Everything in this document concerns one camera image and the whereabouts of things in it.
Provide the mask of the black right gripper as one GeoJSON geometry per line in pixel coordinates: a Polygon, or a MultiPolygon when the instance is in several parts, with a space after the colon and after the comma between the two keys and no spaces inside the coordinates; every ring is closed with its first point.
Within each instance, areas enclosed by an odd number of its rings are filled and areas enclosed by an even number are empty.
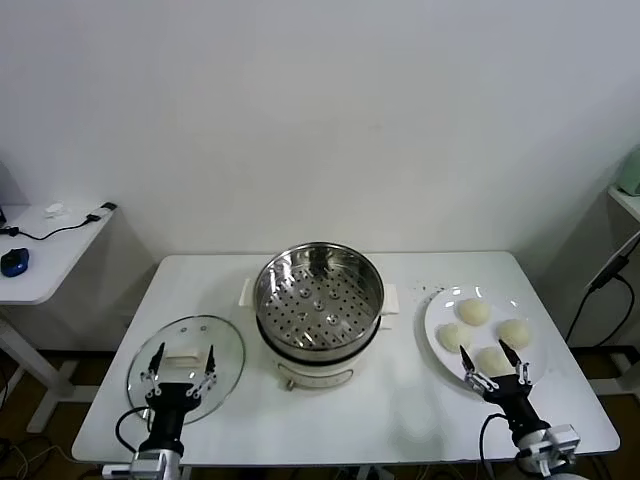
{"type": "Polygon", "coordinates": [[[493,377],[491,380],[476,369],[469,354],[461,346],[464,382],[479,395],[487,393],[487,402],[501,408],[512,432],[512,440],[518,443],[526,435],[546,430],[548,423],[538,416],[528,400],[532,389],[529,363],[523,362],[516,351],[503,340],[499,340],[499,345],[518,377],[512,374],[493,377]]]}

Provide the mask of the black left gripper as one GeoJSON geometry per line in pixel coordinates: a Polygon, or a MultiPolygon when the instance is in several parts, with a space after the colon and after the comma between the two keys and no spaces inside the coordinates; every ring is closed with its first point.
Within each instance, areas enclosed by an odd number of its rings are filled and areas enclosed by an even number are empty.
{"type": "Polygon", "coordinates": [[[144,450],[171,450],[184,452],[181,433],[186,415],[196,409],[196,399],[203,399],[217,382],[214,346],[209,347],[204,377],[192,383],[158,383],[158,373],[165,350],[162,342],[152,355],[148,367],[140,373],[141,383],[146,388],[147,404],[153,411],[153,421],[144,450]]]}

